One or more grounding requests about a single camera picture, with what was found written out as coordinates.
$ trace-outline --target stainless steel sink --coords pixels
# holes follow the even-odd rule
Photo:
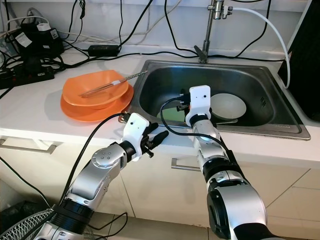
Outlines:
[[[130,113],[139,113],[151,122],[157,118],[161,105],[190,87],[208,85],[211,96],[234,94],[247,107],[236,123],[219,125],[225,132],[244,133],[308,140],[310,135],[280,90],[268,68],[249,65],[197,64],[147,60],[134,85]],[[172,102],[167,108],[175,108]],[[183,121],[168,121],[173,127],[188,127]]]

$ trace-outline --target white wall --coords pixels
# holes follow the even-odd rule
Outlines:
[[[277,9],[277,3],[282,0],[273,0],[272,8]],[[25,16],[29,7],[37,8],[46,18],[49,19],[52,27],[66,31],[70,24],[72,2],[13,2],[12,6],[18,17]],[[122,33],[129,33],[144,5],[124,4]],[[258,10],[263,15],[265,10]],[[151,6],[151,24],[164,14],[164,7],[161,5]],[[77,4],[75,11],[75,24],[72,32],[78,33],[81,22],[79,20],[80,7]],[[202,47],[205,38],[209,12],[205,7],[179,6],[170,15],[170,22],[174,30],[177,43],[180,47],[198,45]],[[269,19],[278,28],[284,42],[288,43],[295,27],[301,17],[301,12],[277,11],[270,12]],[[249,13],[233,12],[225,20],[214,20],[211,45],[212,49],[241,50],[249,42],[259,36],[263,30],[264,22],[257,16]],[[114,3],[90,3],[87,0],[86,15],[83,19],[82,33],[91,36],[111,38],[116,36],[120,26],[120,5]],[[147,14],[140,22],[136,32],[144,32],[147,26]],[[139,41],[142,36],[134,36],[130,42]],[[173,46],[173,41],[167,26],[166,19],[161,22],[148,34],[144,45],[152,46]],[[254,51],[282,52],[281,44],[268,27],[265,36],[250,48]]]
[[[0,179],[0,212],[23,200],[17,191]]]

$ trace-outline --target white countertop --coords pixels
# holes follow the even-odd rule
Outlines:
[[[79,62],[78,53],[64,53],[66,63]],[[18,86],[0,100],[0,136],[40,139],[54,142],[83,144],[96,123],[74,121],[60,109],[62,88],[68,78],[103,70],[115,70],[123,76],[138,73],[148,59],[180,62],[196,62],[196,58],[186,59],[175,56],[130,56],[112,61],[94,61],[55,75],[55,79]],[[210,63],[266,66],[277,81],[276,63],[255,62],[239,59],[211,59]],[[286,165],[293,167],[320,169],[320,127],[313,125],[301,114],[291,95],[284,90],[306,129],[311,140],[294,140],[268,136],[222,132],[226,145],[233,150],[240,161]],[[96,133],[92,145],[106,146],[122,137],[124,124],[112,119]],[[159,127],[157,132],[164,131]],[[192,138],[170,134],[154,150],[177,155],[196,155]]]

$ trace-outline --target orange bowl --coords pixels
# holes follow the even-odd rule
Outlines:
[[[65,101],[63,96],[61,96],[60,106],[63,113],[71,119],[88,123],[100,122],[113,114],[120,113],[130,104],[133,96],[134,88],[129,85],[129,88],[124,95],[110,103],[110,106],[103,109],[94,110],[87,106],[71,105]]]
[[[70,105],[91,107],[93,109],[104,109],[110,107],[109,104],[120,98],[128,90],[127,81],[113,87],[107,88],[90,97],[81,97],[80,94],[109,84],[123,77],[114,70],[106,70],[84,74],[77,77],[68,78],[62,90],[63,99]]]

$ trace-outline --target drawer handle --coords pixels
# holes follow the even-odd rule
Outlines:
[[[177,164],[176,158],[171,159],[171,168],[172,169],[180,169],[180,170],[187,170],[187,171],[196,171],[196,172],[201,172],[199,167],[196,166],[183,166],[183,165],[178,165]]]
[[[32,152],[32,153],[39,153],[39,154],[52,154],[56,149],[56,145],[51,144],[47,150],[36,149],[36,148],[27,148],[27,147],[20,147],[20,146],[6,146],[3,145],[6,140],[0,139],[0,149],[11,149],[17,151],[25,151],[25,152]]]

